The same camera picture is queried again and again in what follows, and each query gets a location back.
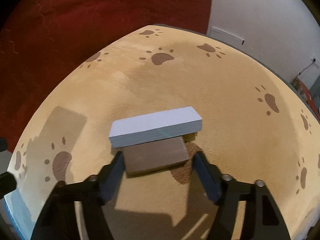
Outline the brown block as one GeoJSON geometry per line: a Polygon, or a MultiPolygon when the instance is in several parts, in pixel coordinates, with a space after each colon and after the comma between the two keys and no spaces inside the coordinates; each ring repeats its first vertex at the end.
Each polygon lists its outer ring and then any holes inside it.
{"type": "Polygon", "coordinates": [[[123,156],[129,176],[155,172],[189,160],[182,137],[127,146],[123,148],[123,156]]]}

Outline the red curtain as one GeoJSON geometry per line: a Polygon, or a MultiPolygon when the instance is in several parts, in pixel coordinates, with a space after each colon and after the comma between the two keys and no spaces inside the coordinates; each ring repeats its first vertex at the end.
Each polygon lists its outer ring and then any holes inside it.
{"type": "Polygon", "coordinates": [[[77,66],[151,24],[206,33],[212,0],[1,0],[1,136],[13,151],[48,94],[77,66]]]}

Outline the red patterned bag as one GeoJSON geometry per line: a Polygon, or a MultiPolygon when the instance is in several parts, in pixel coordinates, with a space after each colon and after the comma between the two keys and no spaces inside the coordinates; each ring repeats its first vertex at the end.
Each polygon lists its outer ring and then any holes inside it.
{"type": "Polygon", "coordinates": [[[291,85],[303,98],[303,100],[306,102],[306,104],[309,106],[309,108],[312,110],[313,114],[319,121],[319,108],[316,106],[316,103],[311,96],[310,90],[308,90],[306,85],[304,85],[304,83],[297,77],[291,82],[291,85]]]}

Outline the long white block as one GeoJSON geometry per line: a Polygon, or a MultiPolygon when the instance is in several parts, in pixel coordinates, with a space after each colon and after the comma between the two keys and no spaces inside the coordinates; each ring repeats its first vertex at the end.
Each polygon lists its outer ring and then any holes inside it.
{"type": "Polygon", "coordinates": [[[202,118],[193,107],[119,119],[112,123],[109,140],[112,147],[126,147],[199,132],[202,118]]]}

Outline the wall power socket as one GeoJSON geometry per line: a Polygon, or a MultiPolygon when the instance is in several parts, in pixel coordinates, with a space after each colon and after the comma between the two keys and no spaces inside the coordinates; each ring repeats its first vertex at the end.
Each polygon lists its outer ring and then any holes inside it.
{"type": "Polygon", "coordinates": [[[312,60],[312,65],[314,65],[317,69],[319,69],[320,68],[319,58],[315,54],[312,54],[311,60],[312,60]]]}

